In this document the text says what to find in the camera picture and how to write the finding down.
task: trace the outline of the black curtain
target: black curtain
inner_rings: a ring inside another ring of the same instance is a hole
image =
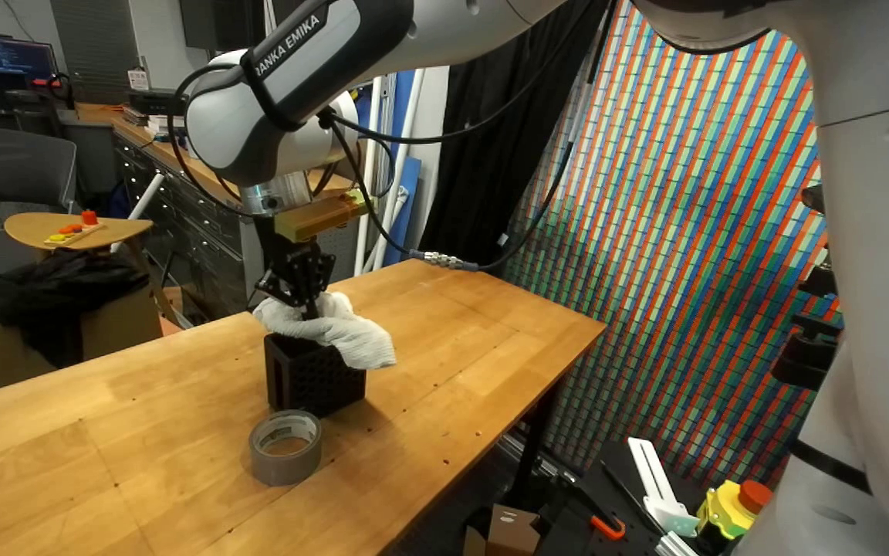
[[[548,76],[502,121],[443,146],[439,196],[420,242],[424,250],[475,264],[504,254],[502,237],[532,186],[610,8],[567,0],[504,49],[451,69],[444,131],[462,131],[495,114],[538,73],[548,69]]]

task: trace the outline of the colorful mesh screen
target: colorful mesh screen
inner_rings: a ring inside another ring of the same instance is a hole
[[[818,179],[811,83],[785,33],[683,57],[620,4],[566,188],[507,272],[610,325],[563,389],[557,454],[591,463],[602,440],[648,437],[697,481],[778,477],[809,392],[768,372],[792,317],[836,318],[797,292],[829,246],[799,200]]]

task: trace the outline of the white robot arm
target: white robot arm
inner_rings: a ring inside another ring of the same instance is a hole
[[[778,27],[809,58],[847,346],[741,552],[889,556],[889,0],[637,8],[683,49],[733,49]]]
[[[234,73],[207,83],[185,123],[198,159],[256,186],[277,144],[348,83],[398,69],[482,57],[538,26],[563,0],[306,0]]]
[[[193,146],[233,184],[267,184],[284,133],[342,88],[488,53],[559,4],[306,0],[196,96]],[[847,346],[804,430],[814,457],[792,460],[741,552],[889,556],[889,0],[632,4],[683,49],[724,53],[778,27],[809,58]]]

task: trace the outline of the tape roll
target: tape roll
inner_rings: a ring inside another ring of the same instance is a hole
[[[306,410],[277,410],[255,437],[255,477],[267,486],[297,486],[323,463],[323,430]]]

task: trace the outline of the cardboard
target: cardboard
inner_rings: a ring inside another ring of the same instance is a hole
[[[495,504],[488,535],[466,530],[462,556],[532,556],[542,543],[536,533],[538,513]]]
[[[83,358],[100,358],[161,338],[153,289],[140,289],[80,318]],[[0,327],[0,387],[53,372],[12,327]]]

